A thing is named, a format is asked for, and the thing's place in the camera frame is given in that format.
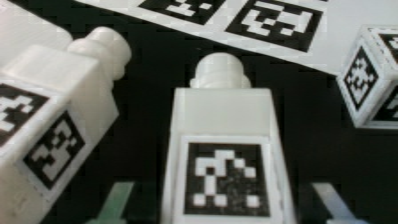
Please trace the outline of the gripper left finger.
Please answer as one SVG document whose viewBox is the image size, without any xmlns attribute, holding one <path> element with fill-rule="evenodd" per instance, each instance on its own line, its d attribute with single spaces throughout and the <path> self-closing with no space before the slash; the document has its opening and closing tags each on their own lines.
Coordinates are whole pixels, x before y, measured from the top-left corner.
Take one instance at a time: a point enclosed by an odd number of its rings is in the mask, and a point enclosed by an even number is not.
<svg viewBox="0 0 398 224">
<path fill-rule="evenodd" d="M 130 199 L 134 185 L 134 182 L 114 183 L 98 217 L 88 221 L 88 224 L 127 224 L 123 212 Z"/>
</svg>

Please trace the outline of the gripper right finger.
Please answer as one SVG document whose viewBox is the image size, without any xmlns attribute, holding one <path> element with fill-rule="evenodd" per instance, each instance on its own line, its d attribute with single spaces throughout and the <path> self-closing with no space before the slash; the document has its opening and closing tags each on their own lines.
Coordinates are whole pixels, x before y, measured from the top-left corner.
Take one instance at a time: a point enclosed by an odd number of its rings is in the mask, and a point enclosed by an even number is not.
<svg viewBox="0 0 398 224">
<path fill-rule="evenodd" d="M 319 182 L 313 188 L 331 213 L 326 224 L 370 224 L 356 217 L 333 184 Z"/>
</svg>

